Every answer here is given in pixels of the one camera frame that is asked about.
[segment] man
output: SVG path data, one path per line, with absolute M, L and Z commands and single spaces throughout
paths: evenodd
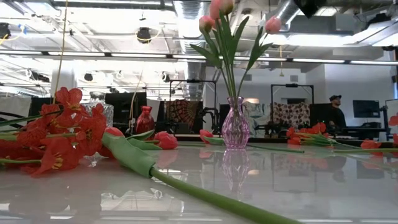
M 329 98 L 329 100 L 331 103 L 331 107 L 328 113 L 329 125 L 334 128 L 345 128 L 346 119 L 344 117 L 344 113 L 339 108 L 341 104 L 341 95 L 333 95 Z

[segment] pink tulip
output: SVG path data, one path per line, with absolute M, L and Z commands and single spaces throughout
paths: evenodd
M 211 0 L 210 17 L 214 20 L 220 18 L 220 11 L 227 16 L 234 8 L 233 0 Z
M 212 19 L 210 16 L 202 16 L 199 19 L 199 30 L 200 32 L 209 33 L 212 27 L 216 26 L 216 21 Z
M 276 18 L 275 16 L 272 16 L 266 22 L 266 32 L 268 34 L 277 34 L 280 30 L 280 27 L 282 27 L 282 23 L 280 22 L 280 19 Z

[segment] red vase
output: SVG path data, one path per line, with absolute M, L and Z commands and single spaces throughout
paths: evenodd
M 150 115 L 152 110 L 151 106 L 141 106 L 141 115 L 137 119 L 136 134 L 145 133 L 147 131 L 155 129 L 155 121 Z

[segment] dark shirt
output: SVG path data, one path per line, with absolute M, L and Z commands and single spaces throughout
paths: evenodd
M 329 121 L 334 122 L 336 126 L 339 128 L 346 128 L 346 118 L 344 117 L 344 113 L 340 110 L 340 108 L 335 108 L 330 105 L 330 110 L 328 114 Z

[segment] glossy table surface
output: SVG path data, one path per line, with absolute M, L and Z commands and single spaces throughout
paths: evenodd
M 251 147 L 225 152 L 222 146 L 150 155 L 176 179 L 303 223 L 398 223 L 396 159 Z M 116 161 L 91 158 L 39 179 L 0 171 L 0 223 L 251 222 Z

